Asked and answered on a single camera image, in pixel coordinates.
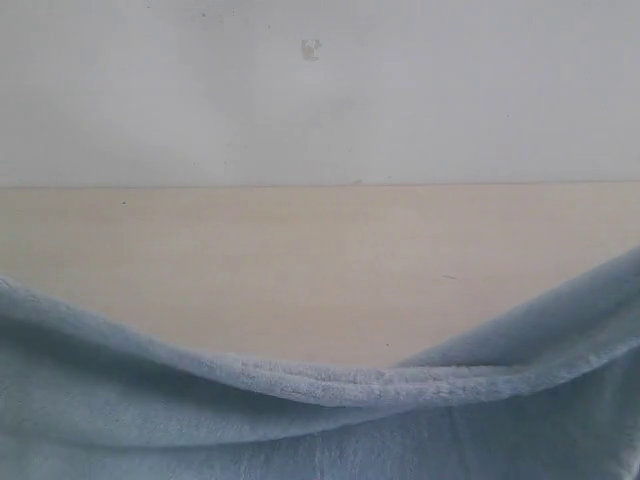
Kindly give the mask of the light blue fleece towel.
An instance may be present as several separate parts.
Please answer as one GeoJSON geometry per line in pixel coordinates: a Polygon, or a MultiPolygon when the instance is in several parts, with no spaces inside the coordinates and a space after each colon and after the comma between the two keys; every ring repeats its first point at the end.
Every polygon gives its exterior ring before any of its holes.
{"type": "Polygon", "coordinates": [[[384,369],[199,354],[1,284],[5,479],[635,479],[639,254],[384,369]]]}

